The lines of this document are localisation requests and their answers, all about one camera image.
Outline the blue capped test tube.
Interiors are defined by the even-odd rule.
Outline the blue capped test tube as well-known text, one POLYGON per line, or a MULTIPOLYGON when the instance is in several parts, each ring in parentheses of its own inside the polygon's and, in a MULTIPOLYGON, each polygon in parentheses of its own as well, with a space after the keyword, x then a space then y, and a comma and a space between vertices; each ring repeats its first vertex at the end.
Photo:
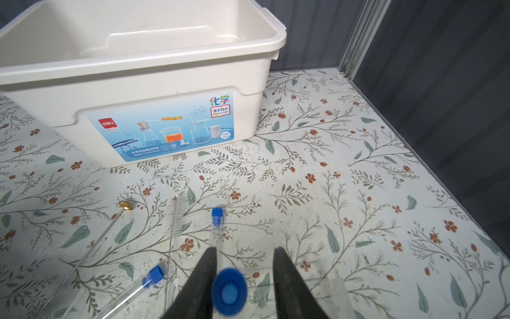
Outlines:
POLYGON ((145 276, 136 280, 125 292, 117 299, 112 301, 103 310, 101 310, 94 319, 113 318, 128 305, 132 304, 139 296, 148 292, 165 277, 163 268, 159 265, 152 268, 145 276))
POLYGON ((216 248, 216 257, 220 260, 222 246, 223 208, 213 208, 211 211, 211 226, 209 245, 216 248))
POLYGON ((219 314, 236 316, 248 299, 247 282, 235 268, 225 268, 215 277, 211 286, 211 302, 219 314))

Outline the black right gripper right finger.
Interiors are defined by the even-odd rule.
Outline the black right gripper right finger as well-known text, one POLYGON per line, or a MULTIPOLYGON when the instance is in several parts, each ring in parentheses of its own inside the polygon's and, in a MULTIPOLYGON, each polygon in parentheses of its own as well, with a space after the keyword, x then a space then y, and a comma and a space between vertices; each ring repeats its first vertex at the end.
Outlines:
POLYGON ((277 318, 329 318, 282 247, 273 255, 277 318))

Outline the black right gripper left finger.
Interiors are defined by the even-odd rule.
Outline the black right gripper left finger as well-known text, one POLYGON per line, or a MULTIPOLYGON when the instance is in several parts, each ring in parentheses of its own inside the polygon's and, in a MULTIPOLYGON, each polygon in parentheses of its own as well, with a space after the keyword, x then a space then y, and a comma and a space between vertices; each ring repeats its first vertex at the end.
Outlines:
POLYGON ((212 318, 211 287, 216 274, 216 248, 209 247, 203 253, 181 292, 161 318, 212 318))

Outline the white plastic storage bin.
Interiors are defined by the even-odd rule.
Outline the white plastic storage bin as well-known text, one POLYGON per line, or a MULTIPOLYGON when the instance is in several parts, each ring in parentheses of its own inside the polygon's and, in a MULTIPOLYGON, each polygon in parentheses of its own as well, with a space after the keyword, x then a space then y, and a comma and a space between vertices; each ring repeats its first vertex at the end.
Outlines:
POLYGON ((104 167, 252 138, 286 27, 255 1, 39 1, 1 94, 104 167))

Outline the clear plastic test tube rack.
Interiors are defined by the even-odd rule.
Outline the clear plastic test tube rack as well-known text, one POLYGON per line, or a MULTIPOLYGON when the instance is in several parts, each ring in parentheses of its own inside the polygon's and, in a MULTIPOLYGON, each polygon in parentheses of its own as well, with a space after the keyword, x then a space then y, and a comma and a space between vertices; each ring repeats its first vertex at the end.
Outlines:
MULTIPOLYGON (((342 278, 305 279, 312 296, 329 318, 356 318, 342 278)), ((248 301, 238 318, 276 318, 276 295, 271 274, 259 285, 248 288, 248 301)))

